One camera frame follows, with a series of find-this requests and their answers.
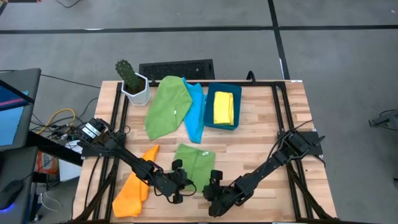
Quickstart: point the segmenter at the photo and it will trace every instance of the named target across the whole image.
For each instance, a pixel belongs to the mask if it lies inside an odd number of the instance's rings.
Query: blue container
[[[234,125],[214,124],[214,97],[216,91],[232,93],[234,97]],[[242,87],[224,83],[210,83],[207,92],[207,101],[205,108],[205,126],[211,128],[221,128],[235,130],[239,125],[239,114],[241,111]]]

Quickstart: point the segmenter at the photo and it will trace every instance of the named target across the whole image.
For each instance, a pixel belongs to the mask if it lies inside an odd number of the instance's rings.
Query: wooden tabletop
[[[99,93],[95,117],[102,118],[107,122],[111,120],[114,96],[116,94],[117,82],[103,82]],[[294,126],[311,120],[311,112],[308,107],[302,82],[286,81],[287,93],[290,108],[294,120]],[[152,98],[157,88],[151,87]],[[287,127],[285,109],[283,107],[282,93],[279,92],[281,110],[283,112],[284,124]],[[121,98],[117,121],[120,121],[124,97]],[[206,151],[216,153],[215,169],[223,171],[223,185],[230,184],[240,175],[252,172],[262,164],[272,145],[277,140],[278,124],[275,113],[272,90],[268,86],[245,86],[242,87],[242,102],[239,127],[235,131],[228,131],[215,128],[207,128],[203,132],[201,144],[190,142],[184,123],[176,132],[170,133],[161,138],[150,141],[144,130],[144,118],[149,109],[147,106],[136,107],[129,103],[126,125],[131,128],[127,135],[126,149],[141,157],[143,153],[155,144],[160,145],[156,163],[166,171],[171,169],[171,163],[177,146],[180,143],[187,144]],[[304,125],[300,130],[311,130],[312,123]],[[81,176],[76,190],[76,197],[73,206],[73,216],[77,217],[83,211],[88,179],[96,158],[86,159],[83,163]],[[335,217],[335,207],[331,197],[329,184],[323,164],[313,156],[303,158],[303,168],[307,179],[309,191],[318,203]],[[102,159],[95,169],[93,180],[90,186],[88,200],[97,191],[100,179]],[[123,161],[119,164],[115,196],[122,189],[127,180],[131,168]],[[285,167],[278,168],[271,175],[266,177],[257,187],[254,196],[240,207],[233,206],[225,215],[218,218],[208,216],[207,202],[201,192],[192,197],[184,197],[181,204],[169,204],[164,197],[156,197],[153,188],[150,190],[148,199],[143,204],[142,213],[139,217],[116,218],[112,214],[112,222],[288,222],[294,221],[292,199],[290,197],[289,183]],[[299,189],[298,199],[300,202],[301,214],[305,217],[303,197]],[[104,217],[106,197],[101,203],[99,217]]]

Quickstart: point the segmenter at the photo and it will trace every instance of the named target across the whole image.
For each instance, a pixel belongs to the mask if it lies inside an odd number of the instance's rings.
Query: green cloth
[[[176,159],[182,160],[182,168],[187,172],[188,179],[196,185],[197,192],[201,192],[210,183],[210,173],[214,169],[216,159],[214,152],[180,144],[174,156],[174,160]],[[195,190],[192,185],[185,188]]]
[[[164,77],[144,121],[150,140],[177,130],[191,104],[192,98],[182,79]]]

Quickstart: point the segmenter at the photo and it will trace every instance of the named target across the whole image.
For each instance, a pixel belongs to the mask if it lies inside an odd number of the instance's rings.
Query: gray floor
[[[73,1],[63,0],[65,4]],[[398,24],[388,0],[277,0],[280,26]],[[267,1],[82,0],[71,9],[55,1],[9,4],[0,29],[84,29],[181,26],[269,26]],[[397,107],[398,30],[282,31],[291,79],[303,80],[315,126],[326,135],[326,171],[343,220],[398,223],[396,133],[368,119]],[[119,79],[114,63],[212,58],[216,78],[281,79],[272,31],[136,34],[0,35],[0,68],[40,67],[44,74],[100,85]],[[43,122],[60,108],[80,114],[98,90],[42,77],[34,113]],[[93,103],[83,120],[94,113]],[[77,181],[49,195],[62,212],[41,210],[40,223],[70,217]]]

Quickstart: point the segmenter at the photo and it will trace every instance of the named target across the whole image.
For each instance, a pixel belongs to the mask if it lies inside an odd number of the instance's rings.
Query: orange cloth
[[[159,145],[149,149],[143,155],[146,161],[155,161]],[[130,174],[122,191],[112,203],[113,213],[117,218],[138,217],[142,210],[142,203],[148,197],[149,186],[136,177],[135,173]]]

